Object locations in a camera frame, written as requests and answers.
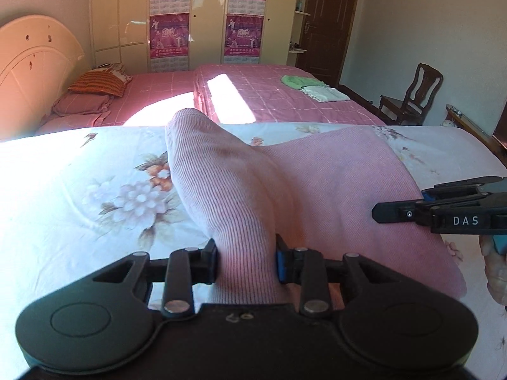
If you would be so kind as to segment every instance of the green towel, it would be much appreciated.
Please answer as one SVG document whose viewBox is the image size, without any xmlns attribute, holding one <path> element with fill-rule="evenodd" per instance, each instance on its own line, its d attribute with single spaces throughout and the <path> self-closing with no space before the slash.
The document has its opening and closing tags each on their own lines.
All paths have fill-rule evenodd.
<svg viewBox="0 0 507 380">
<path fill-rule="evenodd" d="M 282 83 L 290 88 L 301 90 L 301 88 L 308 86 L 327 87 L 323 81 L 317 80 L 316 78 L 308 77 L 297 77 L 295 75 L 285 75 L 282 77 Z"/>
</svg>

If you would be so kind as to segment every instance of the pink knit clothing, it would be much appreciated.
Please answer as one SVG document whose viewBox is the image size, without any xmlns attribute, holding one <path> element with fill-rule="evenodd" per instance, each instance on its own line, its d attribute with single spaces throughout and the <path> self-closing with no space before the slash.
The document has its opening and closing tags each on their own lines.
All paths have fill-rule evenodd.
<svg viewBox="0 0 507 380">
<path fill-rule="evenodd" d="M 413 223 L 377 224 L 380 201 L 421 198 L 395 154 L 355 126 L 274 146 L 243 143 L 194 109 L 166 134 L 174 186 L 189 216 L 219 249 L 211 302 L 280 303 L 275 234 L 325 258 L 360 253 L 453 297 L 465 280 L 438 235 Z M 335 307 L 339 291 L 331 288 Z"/>
</svg>

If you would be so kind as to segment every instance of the headboard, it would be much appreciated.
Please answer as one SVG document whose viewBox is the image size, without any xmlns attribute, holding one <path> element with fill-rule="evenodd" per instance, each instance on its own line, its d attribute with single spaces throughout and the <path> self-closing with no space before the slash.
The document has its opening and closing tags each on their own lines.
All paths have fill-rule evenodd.
<svg viewBox="0 0 507 380">
<path fill-rule="evenodd" d="M 0 139 L 34 130 L 54 101 L 90 69 L 74 35 L 47 16 L 0 28 Z"/>
</svg>

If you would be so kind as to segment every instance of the folded cloth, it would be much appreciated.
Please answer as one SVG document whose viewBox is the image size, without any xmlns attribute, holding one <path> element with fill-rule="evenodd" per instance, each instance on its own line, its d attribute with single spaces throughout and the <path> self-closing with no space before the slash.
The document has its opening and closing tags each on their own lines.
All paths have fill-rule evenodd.
<svg viewBox="0 0 507 380">
<path fill-rule="evenodd" d="M 331 87 L 304 87 L 301 90 L 319 103 L 327 101 L 350 101 L 349 96 Z"/>
<path fill-rule="evenodd" d="M 317 80 L 316 78 L 308 78 L 308 77 L 298 77 L 296 75 L 285 75 L 282 77 L 282 83 L 290 88 L 295 88 L 296 90 L 301 90 L 303 87 L 307 86 L 320 86 L 326 87 L 327 84 L 323 81 Z"/>
<path fill-rule="evenodd" d="M 276 233 L 292 248 L 319 250 L 328 259 L 361 253 L 454 297 L 465 294 L 440 236 L 414 223 L 372 219 L 379 201 L 420 199 L 421 193 L 370 128 L 255 147 L 186 109 L 168 124 L 166 142 L 174 187 L 219 249 L 212 302 L 297 304 L 298 288 L 277 279 Z M 336 285 L 331 296 L 341 307 Z"/>
</svg>

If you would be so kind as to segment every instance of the pink pillow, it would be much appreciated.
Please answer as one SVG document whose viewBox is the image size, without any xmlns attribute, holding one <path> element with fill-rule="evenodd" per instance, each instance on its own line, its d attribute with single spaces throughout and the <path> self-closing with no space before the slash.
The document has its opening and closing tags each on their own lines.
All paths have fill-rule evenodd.
<svg viewBox="0 0 507 380">
<path fill-rule="evenodd" d="M 85 127 L 98 127 L 102 124 L 109 113 L 111 113 L 111 111 L 106 111 L 105 113 L 100 114 L 73 114 L 65 117 L 52 118 L 39 128 L 35 132 L 35 135 L 83 129 Z"/>
<path fill-rule="evenodd" d="M 97 114 L 107 111 L 114 97 L 99 94 L 67 92 L 53 105 L 60 117 L 71 114 Z"/>
</svg>

